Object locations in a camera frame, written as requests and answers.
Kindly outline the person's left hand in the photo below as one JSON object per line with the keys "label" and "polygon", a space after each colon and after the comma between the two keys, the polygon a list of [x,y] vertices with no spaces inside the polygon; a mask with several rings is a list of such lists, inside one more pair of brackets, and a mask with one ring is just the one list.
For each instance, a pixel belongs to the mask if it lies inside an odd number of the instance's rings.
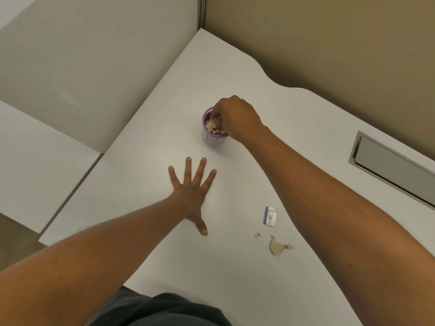
{"label": "person's left hand", "polygon": [[202,217],[201,208],[205,198],[215,180],[217,170],[213,169],[205,180],[201,181],[200,186],[193,185],[192,159],[185,159],[184,177],[182,187],[173,187],[173,196],[182,210],[182,215],[193,223],[193,218]]}

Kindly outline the person's right hand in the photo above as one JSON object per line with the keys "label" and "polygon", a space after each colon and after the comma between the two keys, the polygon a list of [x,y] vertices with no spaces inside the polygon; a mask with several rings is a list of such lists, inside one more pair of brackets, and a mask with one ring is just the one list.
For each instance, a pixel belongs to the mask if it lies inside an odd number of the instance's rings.
{"label": "person's right hand", "polygon": [[263,124],[256,110],[246,100],[234,95],[221,98],[215,105],[224,106],[223,130],[242,145],[257,143],[271,135],[269,128]]}

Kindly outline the person's left forearm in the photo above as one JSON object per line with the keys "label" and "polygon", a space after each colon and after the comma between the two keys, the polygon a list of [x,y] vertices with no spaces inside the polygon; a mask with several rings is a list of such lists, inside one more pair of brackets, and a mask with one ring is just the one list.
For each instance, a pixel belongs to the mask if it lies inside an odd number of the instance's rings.
{"label": "person's left forearm", "polygon": [[1,271],[0,326],[83,326],[193,209],[173,193]]}

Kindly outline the person's right forearm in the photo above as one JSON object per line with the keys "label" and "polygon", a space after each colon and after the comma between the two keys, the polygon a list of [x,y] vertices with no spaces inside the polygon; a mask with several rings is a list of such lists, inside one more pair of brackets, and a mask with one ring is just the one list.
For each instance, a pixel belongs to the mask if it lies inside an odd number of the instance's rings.
{"label": "person's right forearm", "polygon": [[268,127],[234,139],[263,169],[363,326],[435,326],[435,257],[420,242]]}

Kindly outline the pile of beige paper scraps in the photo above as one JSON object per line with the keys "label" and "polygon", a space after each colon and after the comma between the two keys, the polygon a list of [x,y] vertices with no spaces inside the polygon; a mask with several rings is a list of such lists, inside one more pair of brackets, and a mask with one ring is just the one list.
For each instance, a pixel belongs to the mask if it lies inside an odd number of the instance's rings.
{"label": "pile of beige paper scraps", "polygon": [[221,123],[218,119],[209,118],[205,120],[205,129],[214,136],[225,136],[227,135],[226,131],[224,131],[221,127]]}

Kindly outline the white cup with purple rim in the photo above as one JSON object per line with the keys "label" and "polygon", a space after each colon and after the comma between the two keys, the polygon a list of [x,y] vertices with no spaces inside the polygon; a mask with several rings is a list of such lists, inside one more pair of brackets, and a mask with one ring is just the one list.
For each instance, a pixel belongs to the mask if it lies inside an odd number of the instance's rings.
{"label": "white cup with purple rim", "polygon": [[211,146],[211,147],[218,147],[221,146],[226,138],[229,137],[229,135],[225,135],[225,136],[214,136],[212,134],[210,134],[206,129],[205,129],[205,120],[208,120],[210,118],[210,114],[211,114],[211,110],[213,109],[213,107],[208,108],[203,116],[202,116],[202,131],[201,131],[201,137],[203,139],[203,141]]}

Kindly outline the small white blue packet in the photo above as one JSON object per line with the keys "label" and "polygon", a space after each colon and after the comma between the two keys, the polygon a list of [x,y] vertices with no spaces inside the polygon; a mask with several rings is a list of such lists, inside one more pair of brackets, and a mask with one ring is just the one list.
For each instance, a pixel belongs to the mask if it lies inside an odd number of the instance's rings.
{"label": "small white blue packet", "polygon": [[275,227],[277,219],[277,210],[273,207],[267,206],[264,210],[263,224]]}

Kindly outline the large beige paper scrap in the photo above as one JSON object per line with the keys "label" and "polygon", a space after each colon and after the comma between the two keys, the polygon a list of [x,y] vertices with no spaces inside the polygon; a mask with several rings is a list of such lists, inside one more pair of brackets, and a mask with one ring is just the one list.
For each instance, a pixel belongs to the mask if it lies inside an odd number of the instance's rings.
{"label": "large beige paper scrap", "polygon": [[275,237],[273,235],[270,235],[269,251],[272,255],[274,255],[275,257],[279,257],[287,249],[287,244],[282,244],[276,241]]}

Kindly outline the person's dark green clothing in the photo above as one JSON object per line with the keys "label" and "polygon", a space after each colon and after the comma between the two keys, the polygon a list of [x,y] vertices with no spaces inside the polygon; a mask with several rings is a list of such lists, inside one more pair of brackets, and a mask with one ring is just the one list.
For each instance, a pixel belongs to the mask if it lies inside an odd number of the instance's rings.
{"label": "person's dark green clothing", "polygon": [[153,297],[122,286],[85,326],[232,326],[220,309],[165,292]]}

